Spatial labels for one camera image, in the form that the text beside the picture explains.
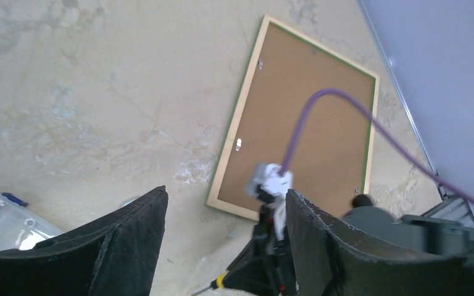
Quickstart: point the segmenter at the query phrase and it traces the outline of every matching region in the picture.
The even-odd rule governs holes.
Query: concrete floor
[[[264,13],[379,73],[379,118],[422,157],[355,0],[0,0],[0,190],[70,230],[165,184],[152,295],[205,286],[251,232],[203,203]],[[439,202],[379,135],[371,193]]]

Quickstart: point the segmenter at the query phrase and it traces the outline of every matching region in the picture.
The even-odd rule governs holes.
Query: wooden frame
[[[361,72],[364,72],[369,76],[372,76],[375,79],[375,89],[374,89],[373,103],[372,103],[373,116],[376,116],[377,104],[378,104],[378,93],[379,93],[379,81],[380,81],[380,77],[377,74],[366,69],[364,66],[359,65],[357,62],[354,62],[353,60],[348,59],[347,57],[341,54],[338,54],[337,52],[320,44],[318,41],[306,35],[303,35],[300,32],[297,32],[295,29],[281,23],[275,18],[269,15],[264,15],[264,18],[262,19],[262,23],[259,28],[259,32],[257,34],[255,46],[253,48],[253,51],[250,57],[249,65],[248,65],[246,74],[244,76],[244,79],[241,85],[241,91],[239,93],[239,96],[237,98],[237,101],[234,107],[233,117],[231,119],[230,126],[228,128],[227,136],[223,143],[222,151],[219,155],[219,160],[215,168],[215,173],[213,175],[212,183],[210,185],[207,200],[206,200],[206,204],[211,207],[214,207],[219,210],[232,213],[238,216],[242,216],[251,220],[256,220],[256,221],[258,220],[258,215],[256,211],[250,210],[248,208],[239,207],[237,205],[233,205],[232,203],[219,200],[218,194],[220,191],[222,180],[226,172],[228,161],[230,159],[231,151],[233,150],[235,136],[239,128],[241,116],[243,115],[244,106],[246,105],[246,99],[248,97],[250,86],[255,74],[255,70],[257,68],[256,65],[259,61],[262,45],[264,43],[266,32],[270,24],[274,24],[280,27],[281,29],[287,31],[288,33],[291,33],[292,35],[297,36],[301,40],[313,45],[315,48],[321,51],[325,51],[331,54],[332,56],[336,57],[337,59],[342,60],[343,62],[359,69]],[[369,190],[370,190],[370,177],[371,177],[372,157],[373,157],[373,141],[375,139],[374,135],[375,135],[375,128],[370,123],[370,135],[369,135],[368,149],[367,149],[367,154],[366,154],[365,178],[364,178],[364,183],[363,183],[363,188],[362,188],[362,192],[364,193],[369,193]]]

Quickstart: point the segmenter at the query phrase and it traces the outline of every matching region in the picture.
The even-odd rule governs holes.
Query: blue object
[[[27,207],[29,205],[29,203],[21,200],[20,198],[18,198],[17,196],[11,194],[11,193],[8,193],[8,192],[3,192],[1,193],[2,196],[6,197],[8,200],[10,200],[11,202],[21,206],[21,207]]]

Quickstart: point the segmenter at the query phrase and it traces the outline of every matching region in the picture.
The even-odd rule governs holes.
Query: cork surface
[[[370,109],[375,78],[269,23],[218,199],[258,210],[244,186],[259,162],[281,163],[301,110],[319,89],[342,89]],[[321,98],[314,106],[292,167],[293,188],[336,216],[362,190],[370,124],[348,102]]]

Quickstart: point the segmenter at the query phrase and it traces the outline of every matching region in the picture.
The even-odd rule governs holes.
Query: plastic container
[[[0,194],[0,251],[30,250],[63,231]]]

